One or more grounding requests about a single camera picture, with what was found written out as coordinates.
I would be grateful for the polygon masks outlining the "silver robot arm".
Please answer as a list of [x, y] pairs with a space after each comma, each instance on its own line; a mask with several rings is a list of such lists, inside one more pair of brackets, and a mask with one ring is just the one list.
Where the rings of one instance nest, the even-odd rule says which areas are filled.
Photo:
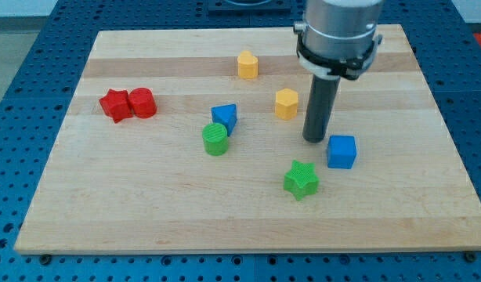
[[355, 81], [374, 62], [382, 36], [376, 33], [384, 0], [308, 0], [294, 23], [299, 63], [313, 74], [303, 138], [321, 142], [341, 79]]

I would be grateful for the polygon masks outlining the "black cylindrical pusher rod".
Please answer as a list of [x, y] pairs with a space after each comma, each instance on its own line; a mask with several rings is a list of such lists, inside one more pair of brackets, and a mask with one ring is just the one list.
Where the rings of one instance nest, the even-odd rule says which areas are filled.
[[327, 80], [313, 76], [306, 117], [302, 131], [303, 138], [310, 143], [321, 142], [331, 118], [340, 78]]

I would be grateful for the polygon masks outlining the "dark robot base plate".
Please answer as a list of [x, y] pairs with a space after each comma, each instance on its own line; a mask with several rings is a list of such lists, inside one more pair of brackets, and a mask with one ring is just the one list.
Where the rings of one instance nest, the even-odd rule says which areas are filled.
[[290, 0], [208, 0], [209, 13], [266, 12], [291, 10]]

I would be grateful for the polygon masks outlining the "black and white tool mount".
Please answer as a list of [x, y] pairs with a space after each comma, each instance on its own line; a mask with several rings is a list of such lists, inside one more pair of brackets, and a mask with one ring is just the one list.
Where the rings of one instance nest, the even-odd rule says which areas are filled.
[[325, 80], [335, 80], [336, 77], [355, 81], [365, 73], [374, 62], [378, 47], [383, 36], [377, 35], [362, 55], [351, 59], [330, 59], [311, 52], [302, 40], [302, 34], [297, 35], [296, 53], [299, 63], [303, 68]]

